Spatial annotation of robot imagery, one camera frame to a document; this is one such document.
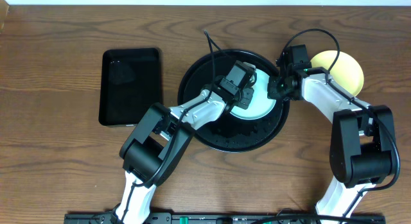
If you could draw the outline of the mint plate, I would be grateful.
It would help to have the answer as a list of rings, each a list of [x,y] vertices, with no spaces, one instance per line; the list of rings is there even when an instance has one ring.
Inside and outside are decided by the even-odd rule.
[[[249,108],[243,110],[234,107],[230,111],[230,114],[237,118],[244,120],[259,119],[267,115],[275,106],[276,100],[267,98],[267,84],[270,76],[260,69],[256,69],[256,74],[257,80],[252,86],[254,95]]]

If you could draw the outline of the yellow plate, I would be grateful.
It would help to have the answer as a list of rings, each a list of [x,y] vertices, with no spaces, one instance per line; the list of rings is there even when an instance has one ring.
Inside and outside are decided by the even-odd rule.
[[[313,67],[328,69],[335,58],[336,50],[323,51],[311,59]],[[360,64],[350,55],[340,52],[338,60],[331,69],[333,79],[353,96],[357,96],[364,85],[364,75]]]

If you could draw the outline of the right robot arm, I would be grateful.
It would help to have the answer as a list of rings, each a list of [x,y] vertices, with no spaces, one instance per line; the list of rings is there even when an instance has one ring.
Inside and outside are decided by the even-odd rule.
[[[360,200],[393,186],[400,159],[390,108],[359,100],[322,67],[289,70],[268,80],[268,98],[304,100],[331,124],[333,179],[315,206],[319,223],[348,223]]]

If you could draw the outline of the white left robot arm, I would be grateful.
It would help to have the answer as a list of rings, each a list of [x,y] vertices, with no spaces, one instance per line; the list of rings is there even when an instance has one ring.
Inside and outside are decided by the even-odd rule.
[[[197,131],[225,119],[235,108],[248,110],[255,93],[255,75],[197,77],[182,81],[180,105],[153,104],[122,145],[125,190],[112,223],[143,223],[155,190],[174,172]]]

